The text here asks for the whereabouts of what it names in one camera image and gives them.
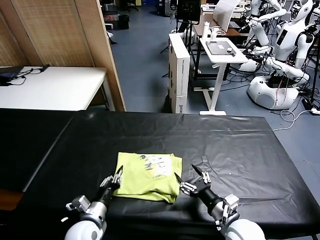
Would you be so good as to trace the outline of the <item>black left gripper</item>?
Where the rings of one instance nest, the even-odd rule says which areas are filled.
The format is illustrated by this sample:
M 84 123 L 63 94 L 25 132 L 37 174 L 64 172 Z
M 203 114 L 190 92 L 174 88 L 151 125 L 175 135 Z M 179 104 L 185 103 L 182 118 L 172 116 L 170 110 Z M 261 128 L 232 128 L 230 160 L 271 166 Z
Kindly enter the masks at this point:
M 123 165 L 117 170 L 114 175 L 106 177 L 99 185 L 99 190 L 96 194 L 96 201 L 101 203 L 109 203 L 114 192 L 120 188 L 123 174 Z

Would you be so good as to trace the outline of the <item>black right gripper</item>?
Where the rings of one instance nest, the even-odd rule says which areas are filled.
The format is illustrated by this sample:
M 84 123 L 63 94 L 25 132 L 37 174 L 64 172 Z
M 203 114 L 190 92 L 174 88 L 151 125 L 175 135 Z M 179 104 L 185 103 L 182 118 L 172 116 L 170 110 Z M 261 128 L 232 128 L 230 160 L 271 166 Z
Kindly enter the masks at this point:
M 209 173 L 194 164 L 191 166 L 202 179 L 199 178 L 191 184 L 183 181 L 177 173 L 174 173 L 180 191 L 186 195 L 191 194 L 191 197 L 199 198 L 207 208 L 214 208 L 221 202 L 221 198 L 211 190 L 211 178 Z

